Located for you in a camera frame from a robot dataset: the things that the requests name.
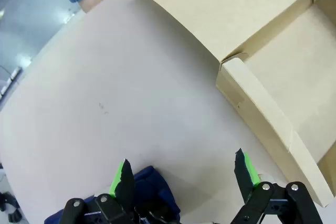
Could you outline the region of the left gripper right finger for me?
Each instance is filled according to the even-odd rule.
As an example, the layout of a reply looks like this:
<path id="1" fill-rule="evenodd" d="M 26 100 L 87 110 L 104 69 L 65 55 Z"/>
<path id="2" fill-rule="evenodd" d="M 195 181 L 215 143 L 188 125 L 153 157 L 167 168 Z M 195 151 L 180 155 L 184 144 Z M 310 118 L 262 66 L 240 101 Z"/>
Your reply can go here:
<path id="1" fill-rule="evenodd" d="M 322 223 L 317 208 L 302 182 L 286 187 L 260 180 L 247 153 L 236 152 L 234 173 L 244 201 L 232 223 L 262 223 L 275 215 L 281 223 Z"/>

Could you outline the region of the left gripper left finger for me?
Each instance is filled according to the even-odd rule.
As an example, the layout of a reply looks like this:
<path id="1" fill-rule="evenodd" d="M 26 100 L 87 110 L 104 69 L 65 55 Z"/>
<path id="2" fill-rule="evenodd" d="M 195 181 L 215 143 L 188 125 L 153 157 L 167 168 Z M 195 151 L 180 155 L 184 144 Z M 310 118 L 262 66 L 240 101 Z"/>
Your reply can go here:
<path id="1" fill-rule="evenodd" d="M 81 223 L 139 223 L 134 207 L 135 180 L 131 165 L 125 159 L 113 179 L 111 191 L 94 196 L 90 201 L 72 198 L 67 201 L 61 222 Z"/>

